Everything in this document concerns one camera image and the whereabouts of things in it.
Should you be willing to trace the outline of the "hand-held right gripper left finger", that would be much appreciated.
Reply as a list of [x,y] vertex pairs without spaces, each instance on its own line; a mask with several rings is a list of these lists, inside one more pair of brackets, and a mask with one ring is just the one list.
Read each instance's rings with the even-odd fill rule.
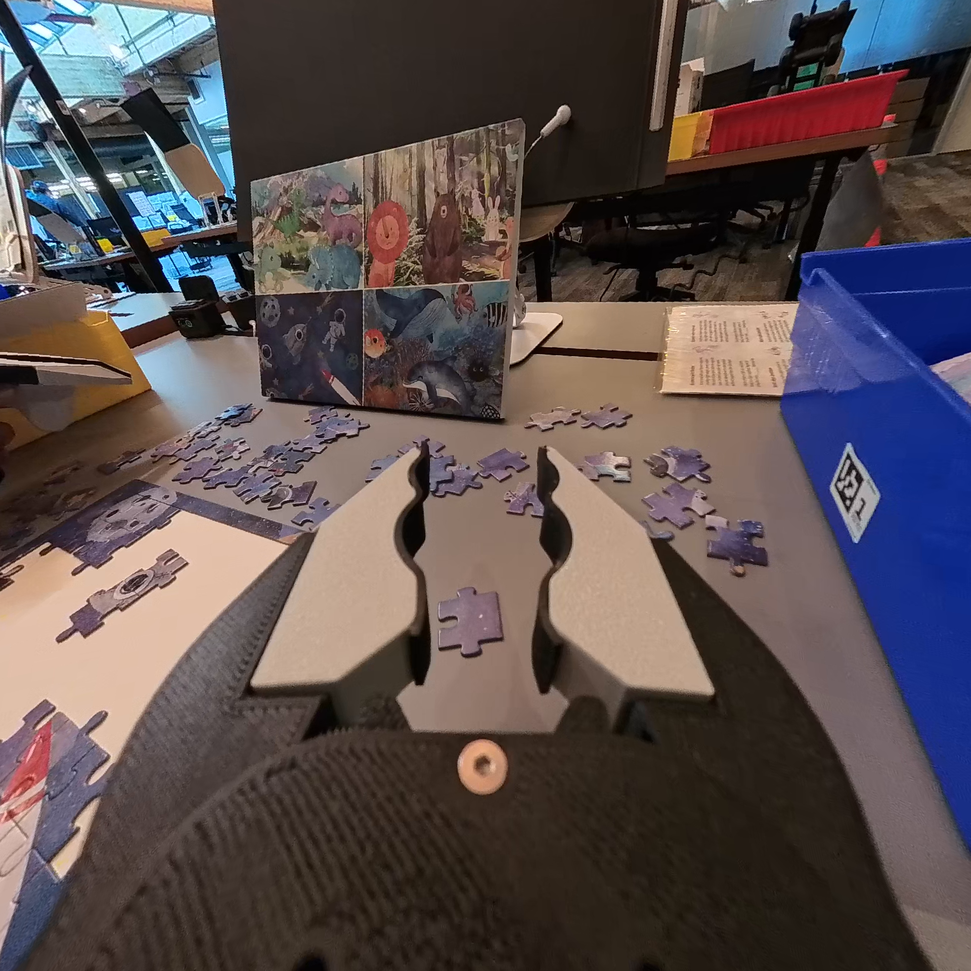
[[326,696],[340,722],[373,696],[422,686],[430,615],[430,454],[419,444],[317,528],[250,678],[255,695]]

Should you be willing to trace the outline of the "single blue jigsaw puzzle piece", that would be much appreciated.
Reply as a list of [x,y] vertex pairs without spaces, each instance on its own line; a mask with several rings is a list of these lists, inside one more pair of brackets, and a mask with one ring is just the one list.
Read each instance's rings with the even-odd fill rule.
[[482,655],[486,644],[504,638],[500,598],[496,591],[479,592],[475,588],[458,589],[457,593],[437,605],[438,649],[457,650],[464,658]]

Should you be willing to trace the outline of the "heap of loose puzzle pieces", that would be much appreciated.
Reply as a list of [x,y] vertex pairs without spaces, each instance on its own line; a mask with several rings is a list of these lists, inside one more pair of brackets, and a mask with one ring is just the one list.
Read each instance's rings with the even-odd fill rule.
[[[124,452],[100,465],[98,471],[110,475],[145,456],[149,456],[153,462],[162,458],[181,462],[184,466],[174,478],[176,481],[185,483],[200,480],[206,489],[231,489],[244,501],[258,500],[267,509],[285,505],[299,507],[300,512],[292,519],[292,524],[304,531],[316,530],[337,511],[337,505],[322,496],[314,497],[317,487],[314,481],[294,486],[282,480],[282,477],[300,472],[307,461],[321,454],[330,443],[357,436],[367,423],[351,416],[342,416],[334,407],[315,408],[306,419],[313,426],[309,434],[269,446],[261,456],[253,456],[247,464],[226,467],[226,461],[245,457],[249,445],[242,438],[221,440],[219,433],[249,423],[259,414],[260,408],[251,404],[231,406],[213,419],[199,423],[184,434],[150,450]],[[377,479],[402,455],[422,446],[427,447],[430,456],[429,491],[438,498],[461,496],[469,489],[481,488],[486,479],[504,481],[513,472],[528,468],[524,453],[508,449],[478,459],[475,467],[459,463],[455,457],[444,454],[442,443],[431,441],[426,436],[417,436],[395,454],[374,459],[366,482]],[[728,519],[715,514],[704,492],[686,487],[690,479],[711,482],[708,474],[710,464],[697,449],[667,446],[646,457],[645,463],[653,476],[672,480],[660,492],[652,492],[642,498],[648,508],[649,519],[643,520],[641,526],[649,538],[663,541],[673,539],[672,532],[657,529],[656,524],[668,522],[684,529],[696,518],[702,518],[706,528],[714,532],[707,543],[707,556],[727,561],[734,576],[745,576],[748,565],[769,564],[768,552],[757,542],[765,536],[761,522],[740,518],[732,526]]]

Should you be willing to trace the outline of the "white puzzle board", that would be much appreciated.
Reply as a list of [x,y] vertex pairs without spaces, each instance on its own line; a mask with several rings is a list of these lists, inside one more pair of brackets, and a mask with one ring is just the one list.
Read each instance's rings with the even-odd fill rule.
[[[157,688],[191,643],[284,550],[278,541],[178,512],[100,567],[78,574],[78,558],[42,543],[2,566],[1,733],[13,735],[23,717],[46,700],[81,727],[104,710],[91,735],[109,755],[99,779],[123,749]],[[73,613],[96,591],[114,587],[167,551],[187,565],[165,587],[110,613],[91,635],[62,642]]]

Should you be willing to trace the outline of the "small joined astronaut puzzle pieces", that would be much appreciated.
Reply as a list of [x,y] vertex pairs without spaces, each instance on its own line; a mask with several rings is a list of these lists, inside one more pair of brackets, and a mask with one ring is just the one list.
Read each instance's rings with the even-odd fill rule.
[[62,644],[74,635],[90,637],[110,615],[129,609],[156,589],[169,586],[187,566],[186,558],[168,550],[159,554],[152,564],[134,571],[114,586],[97,590],[79,610],[70,614],[69,626],[56,635],[55,643]]

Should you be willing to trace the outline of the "animal print puzzle box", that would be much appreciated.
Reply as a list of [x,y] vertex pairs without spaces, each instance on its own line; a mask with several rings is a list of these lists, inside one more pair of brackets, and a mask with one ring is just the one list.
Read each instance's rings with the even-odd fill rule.
[[263,396],[503,419],[526,152],[513,118],[253,181]]

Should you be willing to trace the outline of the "joined rocket puzzle pieces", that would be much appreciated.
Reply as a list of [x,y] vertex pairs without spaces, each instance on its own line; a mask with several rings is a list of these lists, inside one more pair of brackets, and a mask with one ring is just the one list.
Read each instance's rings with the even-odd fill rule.
[[55,858],[79,835],[79,816],[103,794],[94,779],[110,754],[47,699],[1,744],[1,968],[18,969],[47,928],[64,891]]

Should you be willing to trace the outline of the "yellow box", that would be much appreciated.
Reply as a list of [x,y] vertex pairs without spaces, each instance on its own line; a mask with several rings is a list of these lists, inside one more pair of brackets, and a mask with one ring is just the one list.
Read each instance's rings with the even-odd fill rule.
[[72,398],[68,425],[152,389],[115,321],[104,311],[88,311],[69,322],[2,324],[1,346],[13,352],[96,359],[130,374],[131,384],[90,385],[78,390]]

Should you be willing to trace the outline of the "white monitor stand base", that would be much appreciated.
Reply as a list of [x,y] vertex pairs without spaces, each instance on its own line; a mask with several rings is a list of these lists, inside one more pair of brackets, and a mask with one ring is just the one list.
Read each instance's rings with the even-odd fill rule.
[[562,325],[563,316],[555,312],[525,312],[514,315],[511,331],[510,366],[528,360]]

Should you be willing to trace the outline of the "printed instruction sheet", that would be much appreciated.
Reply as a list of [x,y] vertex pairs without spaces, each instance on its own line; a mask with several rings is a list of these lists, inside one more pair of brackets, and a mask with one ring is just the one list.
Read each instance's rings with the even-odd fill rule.
[[795,302],[671,305],[659,391],[780,398],[797,309]]

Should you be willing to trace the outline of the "blue plastic bin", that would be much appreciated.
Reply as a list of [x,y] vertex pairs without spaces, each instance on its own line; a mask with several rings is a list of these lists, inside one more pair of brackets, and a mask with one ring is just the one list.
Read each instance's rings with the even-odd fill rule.
[[970,241],[812,252],[781,401],[957,831],[970,837]]

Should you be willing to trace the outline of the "black office chair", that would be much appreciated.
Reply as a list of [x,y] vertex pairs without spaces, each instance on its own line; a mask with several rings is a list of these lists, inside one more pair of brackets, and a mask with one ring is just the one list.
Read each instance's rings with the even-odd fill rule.
[[713,276],[726,259],[745,263],[751,238],[774,214],[768,202],[667,207],[640,214],[583,217],[581,246],[614,278],[636,272],[625,301],[695,300],[698,276]]

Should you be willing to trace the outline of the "yellow plastic bin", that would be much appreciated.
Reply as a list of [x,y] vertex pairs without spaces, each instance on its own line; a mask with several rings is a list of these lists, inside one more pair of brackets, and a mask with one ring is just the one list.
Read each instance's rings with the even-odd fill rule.
[[669,162],[678,162],[709,153],[715,110],[698,111],[673,118]]

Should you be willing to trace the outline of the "wooden desk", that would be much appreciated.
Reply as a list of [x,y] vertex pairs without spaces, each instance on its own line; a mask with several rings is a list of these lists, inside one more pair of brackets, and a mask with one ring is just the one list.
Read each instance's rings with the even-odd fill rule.
[[860,129],[827,135],[803,141],[765,145],[735,152],[720,152],[693,156],[684,160],[670,161],[665,176],[703,173],[726,168],[760,164],[793,158],[822,158],[832,153],[847,155],[857,149],[866,149],[898,140],[913,130],[909,123],[888,123],[877,128]]

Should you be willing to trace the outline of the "red plastic bin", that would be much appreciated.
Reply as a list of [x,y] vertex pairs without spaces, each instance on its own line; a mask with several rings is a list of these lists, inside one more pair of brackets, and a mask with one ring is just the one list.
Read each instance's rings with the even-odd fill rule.
[[824,84],[713,110],[710,155],[879,128],[907,70]]

